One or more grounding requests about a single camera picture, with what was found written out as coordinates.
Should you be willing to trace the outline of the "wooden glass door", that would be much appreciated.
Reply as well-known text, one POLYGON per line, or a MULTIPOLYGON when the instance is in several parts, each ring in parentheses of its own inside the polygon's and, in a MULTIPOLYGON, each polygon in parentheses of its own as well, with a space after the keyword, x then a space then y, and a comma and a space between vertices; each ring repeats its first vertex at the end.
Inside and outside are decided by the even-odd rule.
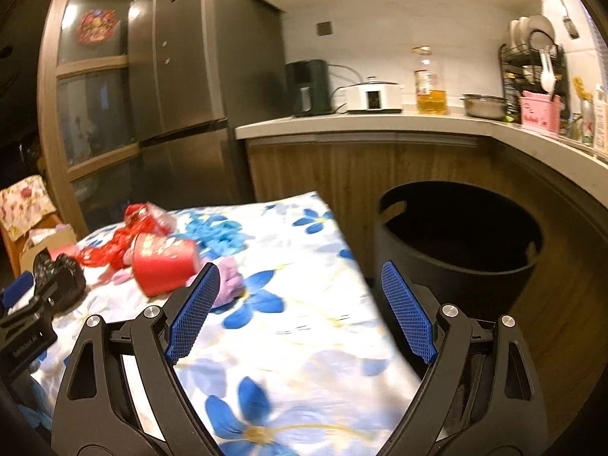
POLYGON ((38 124, 49 188, 84 237, 137 198, 140 148, 129 92, 136 0, 52 0, 38 59, 38 124))

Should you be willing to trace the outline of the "white slow cooker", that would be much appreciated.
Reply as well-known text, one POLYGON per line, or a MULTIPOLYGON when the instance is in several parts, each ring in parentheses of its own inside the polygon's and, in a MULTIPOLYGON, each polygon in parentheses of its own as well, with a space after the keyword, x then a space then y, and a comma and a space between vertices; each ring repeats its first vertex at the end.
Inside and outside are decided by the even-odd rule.
POLYGON ((370 76, 364 82, 345 87, 345 104, 346 112, 352 114, 399 114, 403 111, 402 87, 370 76))

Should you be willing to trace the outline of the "cardboard box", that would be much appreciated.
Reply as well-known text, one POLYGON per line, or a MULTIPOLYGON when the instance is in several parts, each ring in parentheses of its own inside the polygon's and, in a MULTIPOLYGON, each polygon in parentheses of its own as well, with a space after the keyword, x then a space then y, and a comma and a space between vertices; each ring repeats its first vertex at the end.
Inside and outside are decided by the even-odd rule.
POLYGON ((77 243, 76 235, 70 225, 56 225, 53 228, 33 228, 28 232, 24 249, 20 253, 20 271, 32 272, 35 257, 47 250, 55 257, 62 249, 77 243))

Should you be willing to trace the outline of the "white carton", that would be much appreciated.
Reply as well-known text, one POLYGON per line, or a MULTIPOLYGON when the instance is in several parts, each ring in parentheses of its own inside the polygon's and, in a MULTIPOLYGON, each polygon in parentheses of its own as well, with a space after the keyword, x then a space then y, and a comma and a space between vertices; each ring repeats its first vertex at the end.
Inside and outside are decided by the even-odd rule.
POLYGON ((602 84, 595 85, 595 134, 594 148, 600 154, 608 152, 607 145, 607 95, 602 84))

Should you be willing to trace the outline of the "black plastic bag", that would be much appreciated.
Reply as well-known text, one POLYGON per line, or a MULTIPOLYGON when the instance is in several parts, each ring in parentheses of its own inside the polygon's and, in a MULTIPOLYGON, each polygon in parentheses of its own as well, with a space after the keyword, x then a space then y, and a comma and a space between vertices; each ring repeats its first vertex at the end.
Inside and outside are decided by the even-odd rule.
POLYGON ((81 301, 87 282, 81 265, 71 256, 60 253, 52 258, 42 249, 34 258, 34 295, 51 310, 52 315, 65 313, 81 301))

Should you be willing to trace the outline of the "dark grey refrigerator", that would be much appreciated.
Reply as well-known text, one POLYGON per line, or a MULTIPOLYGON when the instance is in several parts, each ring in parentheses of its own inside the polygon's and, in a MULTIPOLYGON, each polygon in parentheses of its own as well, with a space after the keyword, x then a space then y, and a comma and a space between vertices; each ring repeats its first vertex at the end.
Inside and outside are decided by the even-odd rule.
POLYGON ((278 9, 262 0, 134 0, 129 90, 147 198, 253 201, 242 126, 288 113, 278 9))

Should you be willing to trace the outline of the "black round trash bin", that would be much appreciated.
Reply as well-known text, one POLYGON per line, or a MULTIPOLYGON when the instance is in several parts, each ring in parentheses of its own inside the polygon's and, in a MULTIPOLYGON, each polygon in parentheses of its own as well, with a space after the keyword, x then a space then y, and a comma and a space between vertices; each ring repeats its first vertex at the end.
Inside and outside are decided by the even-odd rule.
POLYGON ((487 333, 521 295, 544 243, 537 219, 506 196, 463 182, 408 182, 379 200, 374 271, 390 261, 487 333))

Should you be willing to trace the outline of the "red paper cup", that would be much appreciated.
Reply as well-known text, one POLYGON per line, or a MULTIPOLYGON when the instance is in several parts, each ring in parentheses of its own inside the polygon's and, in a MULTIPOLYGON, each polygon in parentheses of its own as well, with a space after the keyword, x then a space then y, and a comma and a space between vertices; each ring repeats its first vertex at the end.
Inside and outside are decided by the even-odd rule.
POLYGON ((199 249, 192 240, 141 234, 134 241, 131 268, 141 291, 153 298, 181 288, 199 273, 199 249))

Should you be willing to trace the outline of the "pink utensil holder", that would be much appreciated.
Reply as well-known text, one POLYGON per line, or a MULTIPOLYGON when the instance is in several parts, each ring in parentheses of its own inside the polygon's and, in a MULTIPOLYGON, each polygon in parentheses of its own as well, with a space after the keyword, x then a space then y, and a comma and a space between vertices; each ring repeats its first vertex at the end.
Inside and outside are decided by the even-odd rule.
POLYGON ((561 97, 523 91, 521 125, 525 130, 556 137, 561 123, 561 97))

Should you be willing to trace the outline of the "black dish rack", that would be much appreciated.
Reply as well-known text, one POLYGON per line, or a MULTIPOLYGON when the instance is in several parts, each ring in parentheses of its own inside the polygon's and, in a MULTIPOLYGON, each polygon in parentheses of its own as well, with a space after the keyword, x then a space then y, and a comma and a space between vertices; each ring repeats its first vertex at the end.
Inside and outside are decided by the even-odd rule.
POLYGON ((560 99, 560 119, 570 116, 568 69, 564 48, 556 42, 556 31, 547 17, 533 14, 512 20, 505 42, 499 48, 502 91, 508 122, 521 121, 524 92, 546 94, 541 84, 543 58, 550 60, 556 84, 553 96, 560 99))

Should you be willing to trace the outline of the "stainless steel bowl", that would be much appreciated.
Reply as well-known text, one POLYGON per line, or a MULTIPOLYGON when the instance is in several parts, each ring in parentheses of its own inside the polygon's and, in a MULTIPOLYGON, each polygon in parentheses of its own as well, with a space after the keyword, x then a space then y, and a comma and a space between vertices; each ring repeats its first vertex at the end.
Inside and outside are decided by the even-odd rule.
POLYGON ((502 97, 464 94, 461 100, 467 116, 502 122, 507 114, 507 101, 502 97))

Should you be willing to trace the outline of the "floral blue white tablecloth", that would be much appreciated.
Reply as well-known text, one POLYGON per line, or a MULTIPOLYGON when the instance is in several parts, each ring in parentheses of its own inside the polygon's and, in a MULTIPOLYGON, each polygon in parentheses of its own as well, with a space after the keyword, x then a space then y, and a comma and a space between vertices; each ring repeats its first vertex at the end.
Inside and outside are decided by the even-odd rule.
POLYGON ((242 225, 242 295, 214 309, 175 373, 228 455, 374 455, 420 381, 317 193, 182 209, 242 225))

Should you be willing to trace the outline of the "hanging spatula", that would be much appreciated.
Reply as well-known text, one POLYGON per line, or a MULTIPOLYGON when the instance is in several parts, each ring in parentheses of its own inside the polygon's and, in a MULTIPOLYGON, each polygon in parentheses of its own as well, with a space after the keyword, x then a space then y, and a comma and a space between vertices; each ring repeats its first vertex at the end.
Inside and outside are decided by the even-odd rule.
POLYGON ((575 26, 575 23, 572 21, 572 19, 570 17, 570 14, 569 14, 569 11, 567 9, 565 0, 560 0, 560 5, 562 6, 562 9, 563 9, 563 23, 564 23, 564 26, 565 26, 568 34, 569 34, 569 37, 572 40, 576 40, 576 39, 578 39, 580 37, 580 35, 579 35, 578 30, 577 30, 577 28, 575 26))

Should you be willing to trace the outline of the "wooden lower cabinets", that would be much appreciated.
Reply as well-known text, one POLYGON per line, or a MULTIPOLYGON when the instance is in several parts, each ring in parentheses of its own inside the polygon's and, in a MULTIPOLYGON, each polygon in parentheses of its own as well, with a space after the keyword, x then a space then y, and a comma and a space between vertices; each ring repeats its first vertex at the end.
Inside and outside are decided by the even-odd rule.
POLYGON ((557 440, 607 376, 607 210, 541 161, 480 137, 363 134, 246 144, 261 202, 317 192, 368 278, 392 258, 475 318, 511 314, 557 440))

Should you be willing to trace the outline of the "green beer can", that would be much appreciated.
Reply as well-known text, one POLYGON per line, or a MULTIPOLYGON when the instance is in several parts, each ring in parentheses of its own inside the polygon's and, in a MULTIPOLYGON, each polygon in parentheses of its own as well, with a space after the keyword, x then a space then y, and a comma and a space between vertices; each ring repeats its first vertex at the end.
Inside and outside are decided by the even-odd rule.
POLYGON ((593 146, 595 139, 595 109, 592 100, 581 99, 580 109, 582 142, 587 146, 593 146))

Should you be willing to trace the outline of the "cooking oil bottle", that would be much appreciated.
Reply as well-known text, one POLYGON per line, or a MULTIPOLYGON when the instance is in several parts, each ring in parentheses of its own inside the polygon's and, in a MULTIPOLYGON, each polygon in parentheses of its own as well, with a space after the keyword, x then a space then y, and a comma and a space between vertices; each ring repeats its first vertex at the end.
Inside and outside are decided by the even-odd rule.
POLYGON ((412 48, 415 55, 414 88, 417 111, 420 114, 446 116, 447 95, 442 68, 427 45, 412 48))

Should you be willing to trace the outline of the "small red snack wrapper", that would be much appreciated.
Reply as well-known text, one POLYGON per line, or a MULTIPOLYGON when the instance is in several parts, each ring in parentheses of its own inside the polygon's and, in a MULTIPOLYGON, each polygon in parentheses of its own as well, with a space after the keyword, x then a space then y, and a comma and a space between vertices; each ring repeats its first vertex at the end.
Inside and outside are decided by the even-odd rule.
POLYGON ((105 244, 88 246, 76 253, 75 260, 84 267, 110 267, 114 271, 128 267, 125 255, 139 235, 168 236, 177 228, 176 218, 152 203, 132 204, 123 214, 123 226, 117 228, 105 244))

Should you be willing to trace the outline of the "black air fryer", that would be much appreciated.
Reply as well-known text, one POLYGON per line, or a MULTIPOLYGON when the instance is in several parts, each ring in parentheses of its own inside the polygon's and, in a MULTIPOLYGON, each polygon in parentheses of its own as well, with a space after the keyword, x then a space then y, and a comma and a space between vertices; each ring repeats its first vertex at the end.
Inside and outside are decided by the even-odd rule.
POLYGON ((293 116, 324 116, 332 112, 329 65, 324 60, 305 60, 285 65, 293 116))

